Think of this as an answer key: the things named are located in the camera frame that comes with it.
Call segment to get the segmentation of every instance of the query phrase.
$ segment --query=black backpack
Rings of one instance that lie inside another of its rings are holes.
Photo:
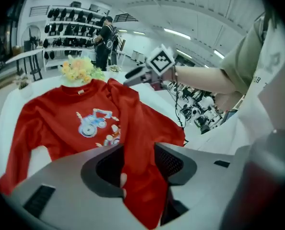
[[[106,41],[104,41],[104,45],[108,50],[112,50],[114,42],[118,36],[118,32],[115,27],[112,25],[106,25],[110,29],[110,35]]]

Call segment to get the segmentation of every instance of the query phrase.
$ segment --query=black slot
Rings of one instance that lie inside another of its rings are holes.
[[[54,187],[41,185],[24,204],[23,208],[34,217],[39,218],[54,191]]]
[[[222,161],[222,160],[217,160],[217,161],[214,162],[214,164],[222,166],[222,167],[225,167],[225,168],[228,168],[229,165],[230,165],[229,162]]]

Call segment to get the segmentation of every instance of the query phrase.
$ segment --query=metal railing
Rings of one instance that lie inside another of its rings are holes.
[[[47,15],[48,14],[49,6],[36,6],[31,7],[29,12],[29,17],[31,16],[39,16],[39,15]]]
[[[114,22],[125,22],[125,21],[138,21],[128,13],[118,14],[114,18]]]

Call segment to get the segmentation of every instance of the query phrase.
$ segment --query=floor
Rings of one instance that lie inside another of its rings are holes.
[[[122,57],[118,59],[118,63],[121,64]],[[132,69],[137,67],[137,62],[131,60],[129,57],[126,57],[123,63],[122,71],[128,72]],[[60,75],[60,72],[58,69],[48,69],[47,71],[44,71],[44,69],[41,69],[42,77],[50,78]],[[2,89],[0,89],[0,112],[3,107],[3,104],[6,100],[7,95],[16,88],[17,86],[15,84],[10,84]],[[162,90],[157,92],[164,100],[166,100],[168,103],[170,103],[172,106],[175,106],[175,97],[171,96],[168,90]],[[178,104],[180,106],[183,106],[186,104],[184,100],[178,100]],[[200,130],[196,127],[195,124],[186,123],[186,127],[184,129],[186,139],[189,140],[189,143],[186,145],[186,147],[190,147],[191,142],[194,141],[194,138],[200,135]]]

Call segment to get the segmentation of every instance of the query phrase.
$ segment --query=black pants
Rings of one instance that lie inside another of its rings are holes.
[[[95,51],[95,66],[106,71],[109,51],[105,46],[98,46]]]

